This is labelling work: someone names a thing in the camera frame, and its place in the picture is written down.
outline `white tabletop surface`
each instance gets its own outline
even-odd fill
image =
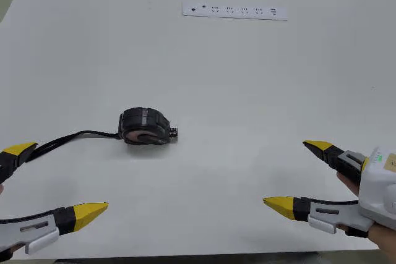
[[[353,199],[305,139],[395,146],[395,0],[187,0],[286,7],[287,22],[183,17],[182,1],[14,0],[0,23],[0,147],[113,132],[133,106],[162,111],[179,141],[67,144],[4,183],[0,217],[110,203],[33,258],[375,248],[261,199]]]

